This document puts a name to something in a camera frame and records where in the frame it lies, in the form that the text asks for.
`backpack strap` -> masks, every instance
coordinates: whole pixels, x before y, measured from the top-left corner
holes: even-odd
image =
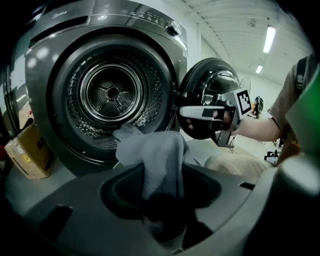
[[[296,66],[295,90],[298,97],[304,89],[306,67],[307,57],[304,57],[298,61],[298,64]]]

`front-load washer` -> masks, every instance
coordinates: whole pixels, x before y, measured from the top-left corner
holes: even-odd
[[[32,28],[25,80],[35,122],[76,176],[117,162],[112,132],[123,123],[143,133],[178,126],[175,102],[193,104],[195,88],[203,87],[198,81],[227,65],[201,61],[185,77],[185,29],[149,6],[128,0],[60,3],[47,5]],[[176,100],[180,84],[189,90],[187,99]],[[207,136],[198,132],[187,131],[196,139]]]

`ceiling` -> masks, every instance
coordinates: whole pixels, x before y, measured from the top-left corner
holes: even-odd
[[[218,36],[231,65],[283,84],[291,67],[312,52],[298,23],[273,0],[182,0]],[[264,53],[267,27],[276,28],[269,53]]]

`ceiling light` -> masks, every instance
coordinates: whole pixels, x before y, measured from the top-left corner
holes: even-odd
[[[268,54],[270,52],[271,45],[274,41],[276,34],[276,29],[273,26],[268,26],[266,30],[265,43],[263,47],[263,52]]]
[[[255,72],[256,72],[257,74],[259,74],[259,73],[261,72],[261,70],[262,70],[262,66],[259,65]]]

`brown shirt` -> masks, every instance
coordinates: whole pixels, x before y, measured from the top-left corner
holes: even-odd
[[[318,62],[315,56],[310,55],[307,57],[304,82],[302,85],[303,89],[308,86],[310,80],[312,79],[317,68],[317,64]],[[272,107],[269,109],[269,114],[273,117],[278,127],[282,130],[283,135],[287,135],[287,139],[283,144],[277,164],[290,156],[298,154],[300,151],[297,138],[286,119],[288,110],[293,106],[299,97],[296,90],[296,76],[297,64],[295,64],[289,71],[280,94],[278,95]]]

